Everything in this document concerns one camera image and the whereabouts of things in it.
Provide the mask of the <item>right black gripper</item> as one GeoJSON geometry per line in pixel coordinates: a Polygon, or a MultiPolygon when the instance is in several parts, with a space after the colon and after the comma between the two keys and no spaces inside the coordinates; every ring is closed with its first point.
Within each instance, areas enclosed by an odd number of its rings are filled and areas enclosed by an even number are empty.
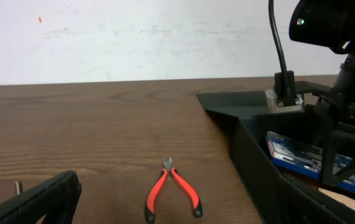
{"type": "Polygon", "coordinates": [[[328,139],[322,150],[321,181],[337,186],[355,174],[355,54],[341,64],[334,86],[297,81],[295,91],[318,97],[315,106],[305,111],[315,119],[310,125],[313,139],[328,139]],[[336,156],[351,162],[334,173],[336,156]]]}

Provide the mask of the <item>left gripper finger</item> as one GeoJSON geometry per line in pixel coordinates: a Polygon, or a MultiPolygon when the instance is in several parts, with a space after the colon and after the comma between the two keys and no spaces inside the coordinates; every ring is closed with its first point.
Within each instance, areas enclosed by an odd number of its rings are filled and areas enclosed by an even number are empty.
{"type": "Polygon", "coordinates": [[[71,224],[80,195],[77,173],[66,170],[0,203],[0,223],[71,224]]]}

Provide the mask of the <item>blue screwdriver set case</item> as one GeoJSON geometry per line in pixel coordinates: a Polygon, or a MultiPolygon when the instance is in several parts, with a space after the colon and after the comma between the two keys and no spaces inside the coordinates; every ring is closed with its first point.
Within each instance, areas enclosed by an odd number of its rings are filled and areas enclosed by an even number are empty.
{"type": "MultiPolygon", "coordinates": [[[[321,148],[272,131],[266,134],[265,139],[274,165],[320,180],[321,148]]],[[[355,174],[338,184],[338,187],[355,194],[355,174]]]]}

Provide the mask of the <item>orange scraper wooden handle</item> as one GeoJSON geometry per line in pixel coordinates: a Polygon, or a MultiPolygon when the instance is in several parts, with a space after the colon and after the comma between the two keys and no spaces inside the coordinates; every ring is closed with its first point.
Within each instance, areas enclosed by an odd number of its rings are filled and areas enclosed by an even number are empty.
{"type": "Polygon", "coordinates": [[[318,191],[320,191],[321,193],[333,198],[334,200],[342,203],[343,205],[353,209],[355,211],[355,200],[351,199],[345,195],[341,195],[326,189],[322,189],[322,188],[318,188],[318,191]]]}

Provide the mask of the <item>red handled cutting pliers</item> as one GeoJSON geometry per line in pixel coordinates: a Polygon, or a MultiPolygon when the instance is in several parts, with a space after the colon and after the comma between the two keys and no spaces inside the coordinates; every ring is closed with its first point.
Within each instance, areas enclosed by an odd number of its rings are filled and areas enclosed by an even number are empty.
{"type": "Polygon", "coordinates": [[[150,188],[145,198],[144,217],[146,223],[155,223],[157,212],[162,210],[161,206],[168,207],[167,200],[159,197],[166,196],[172,200],[172,196],[177,196],[182,200],[186,196],[191,215],[195,218],[203,216],[203,206],[197,190],[178,171],[171,157],[162,158],[162,168],[155,184],[150,188]]]}

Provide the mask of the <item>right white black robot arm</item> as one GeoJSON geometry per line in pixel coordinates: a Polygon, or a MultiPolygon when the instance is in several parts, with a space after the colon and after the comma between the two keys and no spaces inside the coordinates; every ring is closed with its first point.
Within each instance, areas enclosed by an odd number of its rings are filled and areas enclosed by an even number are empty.
{"type": "Polygon", "coordinates": [[[355,0],[300,1],[291,18],[291,40],[345,55],[333,87],[296,82],[297,93],[318,97],[309,111],[313,142],[321,145],[321,181],[336,186],[355,174],[355,0]]]}

